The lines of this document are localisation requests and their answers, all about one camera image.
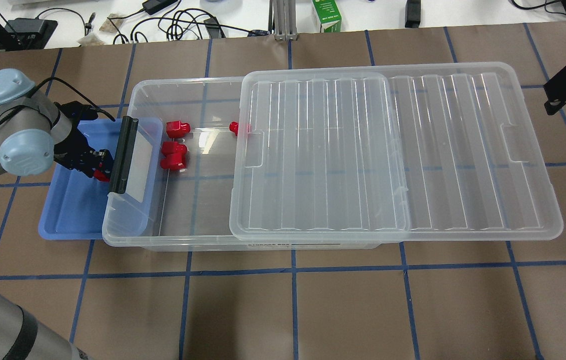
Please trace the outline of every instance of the green and white carton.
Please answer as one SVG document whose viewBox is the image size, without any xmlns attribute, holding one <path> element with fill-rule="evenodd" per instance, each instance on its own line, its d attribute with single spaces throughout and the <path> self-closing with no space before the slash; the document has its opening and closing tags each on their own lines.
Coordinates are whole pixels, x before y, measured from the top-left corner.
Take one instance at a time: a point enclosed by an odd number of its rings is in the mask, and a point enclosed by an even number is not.
<svg viewBox="0 0 566 360">
<path fill-rule="evenodd" d="M 322 33 L 339 33 L 343 18 L 336 6 L 336 0 L 312 0 L 316 24 Z"/>
</svg>

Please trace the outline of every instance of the brown tabletop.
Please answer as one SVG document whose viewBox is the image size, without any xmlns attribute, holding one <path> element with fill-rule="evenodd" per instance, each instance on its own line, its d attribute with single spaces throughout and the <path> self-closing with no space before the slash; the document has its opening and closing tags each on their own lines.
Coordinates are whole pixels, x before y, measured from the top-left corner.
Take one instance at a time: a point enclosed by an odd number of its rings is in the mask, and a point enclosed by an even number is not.
<svg viewBox="0 0 566 360">
<path fill-rule="evenodd" d="M 146 79 L 482 61 L 516 70 L 565 222 L 558 239 L 212 253 L 47 241 L 52 171 L 3 175 L 0 292 L 100 360 L 564 360 L 566 107 L 547 116 L 542 84 L 566 64 L 566 22 L 0 52 L 0 69 L 63 78 L 119 117 Z"/>
</svg>

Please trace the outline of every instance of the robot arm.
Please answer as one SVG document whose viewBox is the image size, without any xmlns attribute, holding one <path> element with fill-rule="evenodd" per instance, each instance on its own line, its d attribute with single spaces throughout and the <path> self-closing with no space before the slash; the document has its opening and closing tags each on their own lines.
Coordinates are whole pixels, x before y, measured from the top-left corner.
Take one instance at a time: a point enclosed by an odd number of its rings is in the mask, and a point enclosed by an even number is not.
<svg viewBox="0 0 566 360">
<path fill-rule="evenodd" d="M 90 147 L 77 128 L 81 118 L 97 116 L 95 109 L 77 102 L 53 103 L 19 70 L 0 70 L 0 175 L 44 173 L 56 160 L 108 182 L 111 154 Z"/>
</svg>

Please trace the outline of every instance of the black handle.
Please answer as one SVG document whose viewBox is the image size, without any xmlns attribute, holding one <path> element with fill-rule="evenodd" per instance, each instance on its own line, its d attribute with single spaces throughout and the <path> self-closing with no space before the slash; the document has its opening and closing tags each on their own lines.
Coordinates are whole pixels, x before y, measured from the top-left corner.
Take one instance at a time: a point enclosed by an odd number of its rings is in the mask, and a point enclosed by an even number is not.
<svg viewBox="0 0 566 360">
<path fill-rule="evenodd" d="M 138 119 L 123 116 L 121 132 L 118 135 L 118 146 L 116 146 L 116 157 L 114 157 L 114 168 L 109 180 L 109 192 L 124 194 L 127 189 L 137 130 Z"/>
</svg>

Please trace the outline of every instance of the red plastic piece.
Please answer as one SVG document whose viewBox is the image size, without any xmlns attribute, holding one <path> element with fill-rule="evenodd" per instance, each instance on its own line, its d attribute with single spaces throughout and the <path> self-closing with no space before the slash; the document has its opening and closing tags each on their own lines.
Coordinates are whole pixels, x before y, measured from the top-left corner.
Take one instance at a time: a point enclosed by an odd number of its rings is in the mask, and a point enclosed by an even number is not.
<svg viewBox="0 0 566 360">
<path fill-rule="evenodd" d="M 108 183 L 109 178 L 100 170 L 94 170 L 94 178 L 100 182 Z"/>
<path fill-rule="evenodd" d="M 187 153 L 187 146 L 175 141 L 165 141 L 161 146 L 161 153 L 165 156 L 176 153 L 185 155 Z"/>
<path fill-rule="evenodd" d="M 172 139 L 182 138 L 191 130 L 191 126 L 186 122 L 170 121 L 167 123 L 167 135 Z"/>
<path fill-rule="evenodd" d="M 169 153 L 161 160 L 161 167 L 165 170 L 178 171 L 187 167 L 183 153 Z"/>
<path fill-rule="evenodd" d="M 232 121 L 230 123 L 230 131 L 233 132 L 234 135 L 239 136 L 239 123 Z"/>
</svg>

